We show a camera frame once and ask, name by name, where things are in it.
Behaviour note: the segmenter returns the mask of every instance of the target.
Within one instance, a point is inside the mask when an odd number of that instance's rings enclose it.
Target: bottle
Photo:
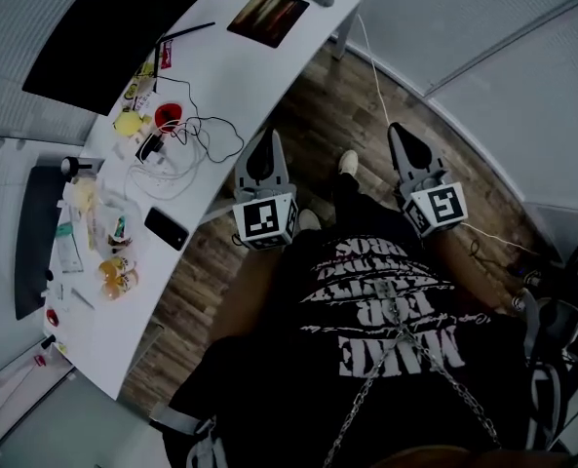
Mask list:
[[[102,285],[102,293],[110,300],[115,300],[122,294],[129,292],[139,283],[139,276],[136,270],[122,274],[112,281],[107,281]]]
[[[125,256],[113,256],[105,260],[97,269],[97,275],[102,281],[113,281],[116,277],[135,268],[135,262]]]

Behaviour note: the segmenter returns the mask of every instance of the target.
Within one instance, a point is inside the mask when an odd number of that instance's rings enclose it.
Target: black monitor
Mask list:
[[[107,115],[163,33],[196,0],[76,0],[22,89]]]

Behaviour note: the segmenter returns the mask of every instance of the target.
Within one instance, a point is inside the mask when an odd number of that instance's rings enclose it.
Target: floor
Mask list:
[[[483,160],[429,108],[401,86],[380,75],[392,121],[436,143],[456,180],[462,182],[469,222],[530,249],[540,240],[522,208]],[[386,121],[370,65],[351,54],[335,61],[326,45],[309,63],[271,115],[282,137],[289,174],[298,188],[300,208],[310,208],[323,223],[333,223],[330,178],[347,149],[360,156],[362,191],[396,208],[392,193],[398,178],[386,138]],[[165,329],[135,366],[123,396],[144,410],[168,401],[200,362],[213,315],[247,250],[232,242],[236,225],[230,215],[200,227],[172,275],[152,321]],[[503,304],[520,280],[503,265],[517,260],[517,250],[457,227],[458,239],[481,250],[477,260]]]

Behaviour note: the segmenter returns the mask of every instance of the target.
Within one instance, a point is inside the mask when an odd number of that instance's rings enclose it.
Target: black phone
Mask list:
[[[145,226],[177,251],[182,250],[189,233],[166,214],[152,208],[145,218]]]

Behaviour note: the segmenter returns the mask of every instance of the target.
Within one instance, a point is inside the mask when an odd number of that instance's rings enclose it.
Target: white desk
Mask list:
[[[163,76],[190,82],[200,116],[230,120],[246,143],[312,56],[330,34],[352,16],[362,0],[335,0],[330,8],[321,8],[311,2],[278,49],[226,30],[248,1],[199,0],[171,32],[210,21],[215,21],[216,25],[174,39],[172,67],[160,71]],[[157,92],[161,102],[178,102],[183,106],[185,116],[193,114],[186,85],[159,79]],[[111,151],[118,139],[112,122],[119,110],[118,103],[108,117],[98,117],[83,154],[105,158],[99,177],[107,187],[121,193],[128,165]],[[240,143],[228,126],[207,126],[210,127],[211,152],[215,159],[239,148]],[[156,206],[183,225],[190,238],[236,160],[237,156],[234,156],[221,165],[205,161],[192,185],[173,200],[156,201],[130,182],[127,184],[128,198],[138,203],[143,218]],[[123,298],[109,302],[98,299],[99,282],[94,270],[99,258],[96,253],[89,253],[86,236],[81,231],[77,238],[85,272],[65,274],[65,279],[90,300],[96,310],[77,307],[76,312],[64,314],[66,321],[54,333],[64,342],[65,356],[72,364],[109,396],[116,398],[143,331],[182,252],[173,250],[148,232],[147,250],[137,266],[139,286]]]

